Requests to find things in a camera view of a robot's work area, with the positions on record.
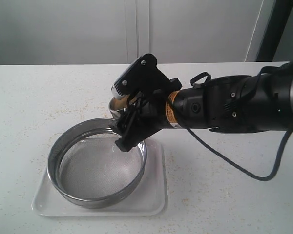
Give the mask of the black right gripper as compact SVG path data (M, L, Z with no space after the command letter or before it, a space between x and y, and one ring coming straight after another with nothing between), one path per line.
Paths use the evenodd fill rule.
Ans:
M159 131L149 120L158 122L164 114L169 94L181 89L178 78L169 79L157 68L157 58L144 54L127 73L127 86L121 86L126 96L126 110L109 127L121 138L115 144L129 152L140 142Z

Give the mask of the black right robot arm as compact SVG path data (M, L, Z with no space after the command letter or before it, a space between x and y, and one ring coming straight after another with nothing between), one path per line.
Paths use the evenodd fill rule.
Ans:
M255 76L211 78L203 72L184 89L157 68L152 54L137 58L112 91L125 110L111 123L124 152L161 129L209 129L226 134L285 131L293 124L293 62L265 66Z

